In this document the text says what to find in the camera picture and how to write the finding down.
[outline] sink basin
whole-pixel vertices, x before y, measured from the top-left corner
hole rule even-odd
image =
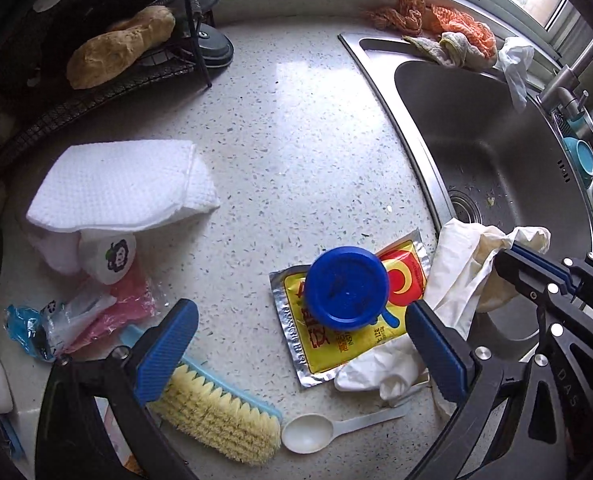
[[[562,137],[530,97],[519,114],[502,75],[423,60],[413,46],[383,35],[340,37],[400,133],[437,230],[463,222],[544,226],[548,256],[593,251],[593,215]],[[519,358],[537,343],[534,304],[516,297],[477,314],[470,343]]]

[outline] countertop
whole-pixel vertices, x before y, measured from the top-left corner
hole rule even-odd
[[[30,463],[49,365],[9,341],[4,310],[11,303],[41,308],[67,300],[81,281],[49,269],[19,222],[52,163],[72,144],[191,139],[211,168],[219,209],[137,235],[138,254],[167,298],[199,306],[192,357],[272,402],[286,420],[308,412],[345,419],[379,409],[375,392],[337,392],[331,382],[299,385],[268,279],[326,248],[377,251],[415,228],[429,253],[435,249],[436,232],[401,142],[337,39],[362,30],[364,23],[338,18],[224,27],[236,53],[212,89],[203,90],[193,75],[125,96],[57,133],[16,169],[2,219],[0,358]],[[441,427],[428,389],[410,402],[400,420],[343,436],[310,456],[282,449],[261,468],[166,432],[199,478],[404,478]]]

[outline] bread loaf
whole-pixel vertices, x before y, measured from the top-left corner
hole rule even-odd
[[[117,23],[74,51],[67,63],[67,80],[78,90],[115,78],[146,50],[168,40],[174,24],[167,7],[145,7],[134,18]]]

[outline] scrub brush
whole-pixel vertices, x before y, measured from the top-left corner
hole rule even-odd
[[[121,341],[134,346],[143,330],[127,326]],[[161,397],[149,404],[178,430],[228,458],[261,465],[281,446],[281,413],[228,386],[183,356]]]

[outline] faucet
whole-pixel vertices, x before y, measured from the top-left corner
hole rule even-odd
[[[566,119],[576,121],[581,117],[588,117],[585,102],[589,97],[587,90],[583,90],[581,97],[576,97],[574,90],[579,86],[579,76],[593,60],[593,39],[572,66],[565,65],[560,72],[538,94],[538,102],[543,110],[550,114],[559,106]]]

